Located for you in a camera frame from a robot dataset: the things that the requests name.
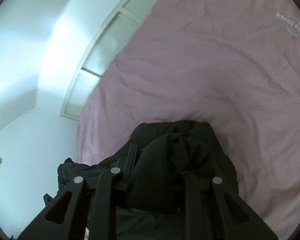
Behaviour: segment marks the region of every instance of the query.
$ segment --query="wall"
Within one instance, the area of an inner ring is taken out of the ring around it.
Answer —
[[[57,168],[76,158],[77,122],[33,109],[0,131],[0,226],[18,236],[55,196]]]
[[[5,0],[0,7],[0,130],[36,105],[53,28],[69,0]]]
[[[47,47],[37,106],[60,114],[77,66],[104,20],[121,0],[70,0]]]

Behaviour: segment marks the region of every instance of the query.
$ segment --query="black garment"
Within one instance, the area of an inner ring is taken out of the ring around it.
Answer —
[[[127,201],[130,208],[158,214],[178,209],[174,184],[186,170],[196,176],[225,179],[238,193],[236,171],[208,123],[178,121],[140,124],[130,140],[112,157],[93,166],[67,159],[58,168],[59,188],[76,176],[97,177],[127,156],[131,143],[138,144],[139,159],[130,177]]]

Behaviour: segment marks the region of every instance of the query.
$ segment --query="bed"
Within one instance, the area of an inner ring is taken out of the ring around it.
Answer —
[[[157,0],[131,36],[81,112],[77,161],[113,155],[143,122],[209,122],[240,196],[288,239],[300,223],[297,5]]]

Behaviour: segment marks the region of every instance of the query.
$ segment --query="pink fabric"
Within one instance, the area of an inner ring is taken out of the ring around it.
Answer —
[[[143,122],[207,121],[240,196],[287,239],[300,222],[299,21],[292,0],[158,0],[87,101],[77,161],[113,155]]]

